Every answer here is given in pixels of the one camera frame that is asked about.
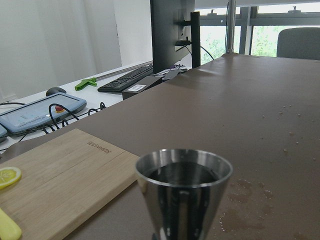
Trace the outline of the steel double jigger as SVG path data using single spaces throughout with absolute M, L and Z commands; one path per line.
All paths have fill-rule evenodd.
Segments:
M 204 240 L 233 173 L 225 158 L 204 150 L 161 149 L 135 164 L 154 240 Z

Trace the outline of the black small box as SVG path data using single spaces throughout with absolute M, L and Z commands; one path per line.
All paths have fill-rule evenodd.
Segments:
M 122 91 L 122 99 L 126 100 L 163 82 L 162 76 L 146 76 Z

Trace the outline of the black keyboard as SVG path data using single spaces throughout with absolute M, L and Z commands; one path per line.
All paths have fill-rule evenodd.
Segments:
M 126 73 L 125 75 L 99 87 L 98 92 L 102 93 L 121 93 L 133 84 L 153 73 L 153 65 L 145 65 Z

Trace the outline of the green plastic tool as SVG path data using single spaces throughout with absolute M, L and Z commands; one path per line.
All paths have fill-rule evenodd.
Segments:
M 82 79 L 81 82 L 78 83 L 74 87 L 74 89 L 75 89 L 75 91 L 81 91 L 82 89 L 84 89 L 87 86 L 96 87 L 97 86 L 97 78 L 96 77 L 92 77 L 92 78 Z

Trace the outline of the black monitor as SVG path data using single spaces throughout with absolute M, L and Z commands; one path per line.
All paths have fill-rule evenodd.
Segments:
M 183 20 L 191 19 L 190 13 L 195 12 L 194 0 L 151 0 L 151 36 L 153 72 L 159 73 L 191 54 L 192 47 L 183 49 L 176 46 L 176 41 L 191 40 L 191 27 L 178 26 Z

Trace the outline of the black monitor stand pole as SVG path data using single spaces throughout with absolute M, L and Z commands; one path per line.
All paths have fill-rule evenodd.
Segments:
M 192 68 L 197 68 L 201 65 L 200 12 L 191 12 L 190 20 L 180 21 L 177 25 L 182 29 L 190 26 L 191 40 L 186 36 L 186 40 L 176 41 L 175 46 L 179 47 L 176 52 L 191 45 Z

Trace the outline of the grey teach pendant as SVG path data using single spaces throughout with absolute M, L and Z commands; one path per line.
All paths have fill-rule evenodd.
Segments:
M 87 101 L 66 93 L 55 93 L 0 114 L 0 124 L 12 134 L 60 121 L 71 113 L 78 113 Z

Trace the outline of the black computer mouse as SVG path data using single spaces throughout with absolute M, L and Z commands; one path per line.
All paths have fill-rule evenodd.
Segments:
M 46 91 L 45 95 L 48 97 L 48 96 L 51 96 L 51 95 L 54 95 L 54 94 L 57 94 L 57 93 L 64 93 L 64 94 L 66 94 L 67 91 L 64 90 L 64 89 L 61 88 L 61 87 L 51 87 L 51 88 L 49 88 L 49 89 Z

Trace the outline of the wooden cutting board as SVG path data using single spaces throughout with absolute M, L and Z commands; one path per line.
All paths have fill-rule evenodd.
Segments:
M 61 240 L 131 185 L 138 157 L 73 129 L 1 164 L 21 179 L 0 192 L 24 240 Z

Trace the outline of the grey office chair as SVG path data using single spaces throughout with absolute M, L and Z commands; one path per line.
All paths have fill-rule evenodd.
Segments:
M 320 28 L 297 27 L 278 34 L 276 56 L 293 59 L 320 59 Z

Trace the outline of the lemon slice top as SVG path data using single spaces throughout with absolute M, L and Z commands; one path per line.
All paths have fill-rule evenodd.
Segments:
M 22 171 L 18 167 L 3 167 L 0 169 L 0 189 L 4 189 L 18 182 Z

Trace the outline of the yellow plastic knife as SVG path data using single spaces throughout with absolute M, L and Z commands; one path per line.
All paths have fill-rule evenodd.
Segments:
M 0 239 L 19 240 L 21 228 L 1 209 L 0 210 Z

